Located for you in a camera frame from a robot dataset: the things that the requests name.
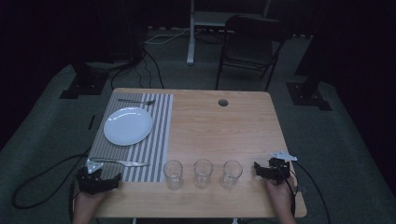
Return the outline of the black folding chair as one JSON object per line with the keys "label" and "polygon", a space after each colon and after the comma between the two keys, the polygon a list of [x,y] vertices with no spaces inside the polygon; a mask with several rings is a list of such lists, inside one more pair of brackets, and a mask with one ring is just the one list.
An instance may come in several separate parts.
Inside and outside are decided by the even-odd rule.
{"label": "black folding chair", "polygon": [[282,21],[231,16],[224,26],[215,89],[219,87],[223,66],[231,66],[261,71],[261,78],[271,69],[264,88],[268,91],[279,53],[288,38],[288,28]]}

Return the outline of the black stand base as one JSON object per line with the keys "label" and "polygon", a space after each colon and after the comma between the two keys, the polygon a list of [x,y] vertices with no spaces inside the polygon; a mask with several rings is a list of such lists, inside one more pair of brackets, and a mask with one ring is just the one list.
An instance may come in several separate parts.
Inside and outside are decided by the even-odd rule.
{"label": "black stand base", "polygon": [[66,91],[60,95],[61,99],[77,99],[80,95],[100,95],[108,78],[107,72],[92,71],[82,61],[71,63],[76,75]]}
{"label": "black stand base", "polygon": [[332,111],[329,102],[318,90],[310,90],[303,83],[298,82],[287,82],[286,86],[294,105],[315,106],[321,111]]}

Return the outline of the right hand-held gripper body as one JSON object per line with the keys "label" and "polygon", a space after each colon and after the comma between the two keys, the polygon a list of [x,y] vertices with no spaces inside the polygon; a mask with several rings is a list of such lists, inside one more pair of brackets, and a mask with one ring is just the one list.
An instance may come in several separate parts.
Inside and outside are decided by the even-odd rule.
{"label": "right hand-held gripper body", "polygon": [[298,159],[284,150],[272,152],[270,157],[269,165],[274,169],[272,180],[279,185],[290,177],[290,162],[297,161]]}

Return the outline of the person's left hand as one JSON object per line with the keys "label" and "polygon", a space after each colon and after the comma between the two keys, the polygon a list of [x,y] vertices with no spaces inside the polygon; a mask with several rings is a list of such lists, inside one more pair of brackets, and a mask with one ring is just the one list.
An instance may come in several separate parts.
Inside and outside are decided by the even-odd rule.
{"label": "person's left hand", "polygon": [[74,200],[74,217],[93,217],[106,196],[107,192],[91,195],[81,191]]}

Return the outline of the silver table knife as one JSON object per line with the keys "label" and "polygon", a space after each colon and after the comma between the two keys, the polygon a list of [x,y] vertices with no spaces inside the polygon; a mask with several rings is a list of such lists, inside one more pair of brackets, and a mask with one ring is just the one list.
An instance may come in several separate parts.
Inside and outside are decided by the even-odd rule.
{"label": "silver table knife", "polygon": [[91,158],[89,161],[94,162],[112,162],[120,164],[124,167],[145,167],[149,166],[149,162],[138,162],[138,161],[120,161],[120,160],[112,160],[112,159],[105,159],[105,158]]}

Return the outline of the person's right hand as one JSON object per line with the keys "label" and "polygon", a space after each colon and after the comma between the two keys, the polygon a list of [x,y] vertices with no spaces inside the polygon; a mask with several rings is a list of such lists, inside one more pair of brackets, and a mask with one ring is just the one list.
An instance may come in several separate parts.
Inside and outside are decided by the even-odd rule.
{"label": "person's right hand", "polygon": [[274,211],[279,217],[293,217],[291,212],[292,191],[290,187],[294,186],[294,179],[289,177],[279,185],[274,185],[270,180],[264,180],[271,204]]}

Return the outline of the clear drinking glass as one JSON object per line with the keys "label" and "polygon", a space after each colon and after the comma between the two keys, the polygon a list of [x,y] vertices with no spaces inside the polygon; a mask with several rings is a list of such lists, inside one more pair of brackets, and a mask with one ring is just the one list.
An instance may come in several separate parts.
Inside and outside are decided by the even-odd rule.
{"label": "clear drinking glass", "polygon": [[163,167],[165,183],[169,189],[180,189],[183,185],[183,166],[179,161],[168,161]]}
{"label": "clear drinking glass", "polygon": [[223,188],[233,189],[242,173],[243,167],[238,161],[226,161],[219,182]]}
{"label": "clear drinking glass", "polygon": [[213,164],[207,159],[200,159],[194,164],[194,184],[204,189],[209,186],[213,173]]}

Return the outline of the grey striped placemat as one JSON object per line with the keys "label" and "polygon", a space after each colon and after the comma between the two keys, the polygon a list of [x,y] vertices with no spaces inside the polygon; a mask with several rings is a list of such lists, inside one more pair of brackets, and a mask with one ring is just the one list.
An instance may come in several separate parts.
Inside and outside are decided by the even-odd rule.
{"label": "grey striped placemat", "polygon": [[[136,101],[156,100],[153,105],[121,103],[118,99]],[[117,146],[104,135],[106,119],[124,107],[140,107],[152,117],[152,129],[148,136],[131,146]],[[149,162],[145,167],[124,167],[117,163],[105,162],[102,178],[109,179],[122,174],[124,182],[162,182],[162,168],[167,162],[169,130],[171,126],[173,96],[167,93],[114,92],[108,102],[100,128],[95,136],[89,158],[105,158],[120,161]]]}

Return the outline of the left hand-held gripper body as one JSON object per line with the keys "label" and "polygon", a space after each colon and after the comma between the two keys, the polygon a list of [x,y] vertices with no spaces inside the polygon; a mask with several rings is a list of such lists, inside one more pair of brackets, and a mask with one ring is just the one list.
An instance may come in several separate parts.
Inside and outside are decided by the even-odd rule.
{"label": "left hand-held gripper body", "polygon": [[79,189],[83,192],[95,195],[105,190],[105,183],[112,183],[110,179],[102,178],[104,164],[87,160],[85,165],[78,170],[77,181]]}

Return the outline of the white metal desk frame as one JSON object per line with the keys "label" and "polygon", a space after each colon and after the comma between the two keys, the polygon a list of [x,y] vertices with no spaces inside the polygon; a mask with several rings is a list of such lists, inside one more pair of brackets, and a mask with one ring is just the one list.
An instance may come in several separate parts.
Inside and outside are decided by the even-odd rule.
{"label": "white metal desk frame", "polygon": [[194,64],[195,28],[197,26],[223,27],[225,22],[237,12],[200,11],[195,9],[195,1],[190,0],[190,38],[188,45],[187,65]]}

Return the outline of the silver spoon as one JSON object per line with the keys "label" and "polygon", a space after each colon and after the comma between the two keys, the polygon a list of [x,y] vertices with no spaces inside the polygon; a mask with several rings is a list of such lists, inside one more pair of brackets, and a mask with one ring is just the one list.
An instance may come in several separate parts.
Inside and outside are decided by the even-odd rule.
{"label": "silver spoon", "polygon": [[129,99],[118,99],[118,102],[121,103],[131,103],[131,104],[142,104],[142,105],[153,105],[155,104],[156,100],[149,100],[149,101],[136,101],[136,100],[129,100]]}

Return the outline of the white round plate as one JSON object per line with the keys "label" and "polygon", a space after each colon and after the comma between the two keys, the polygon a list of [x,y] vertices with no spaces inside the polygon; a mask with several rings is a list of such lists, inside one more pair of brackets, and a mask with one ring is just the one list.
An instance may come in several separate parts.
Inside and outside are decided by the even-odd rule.
{"label": "white round plate", "polygon": [[146,138],[152,129],[152,117],[140,107],[124,107],[112,113],[105,122],[106,139],[117,146],[131,146]]}

